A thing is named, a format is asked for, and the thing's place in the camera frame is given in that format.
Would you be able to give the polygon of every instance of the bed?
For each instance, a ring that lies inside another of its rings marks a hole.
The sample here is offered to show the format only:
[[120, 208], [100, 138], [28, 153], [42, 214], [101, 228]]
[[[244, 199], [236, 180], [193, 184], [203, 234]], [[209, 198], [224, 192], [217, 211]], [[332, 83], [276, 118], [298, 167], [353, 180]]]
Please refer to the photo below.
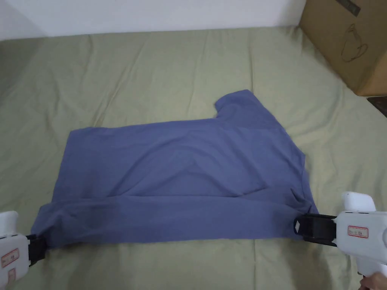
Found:
[[[306, 154], [317, 208], [341, 193], [387, 210], [387, 119], [296, 27], [147, 32], [0, 43], [0, 210], [28, 234], [50, 202], [71, 130], [210, 118], [251, 90]], [[353, 259], [288, 239], [74, 245], [13, 289], [357, 289]]]

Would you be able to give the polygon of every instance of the human hand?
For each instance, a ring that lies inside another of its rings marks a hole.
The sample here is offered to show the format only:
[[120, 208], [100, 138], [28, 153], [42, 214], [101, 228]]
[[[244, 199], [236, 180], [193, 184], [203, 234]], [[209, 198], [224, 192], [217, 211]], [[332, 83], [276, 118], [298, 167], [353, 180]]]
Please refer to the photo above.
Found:
[[360, 281], [359, 290], [387, 290], [387, 277], [382, 273], [375, 273], [369, 277], [364, 277]]

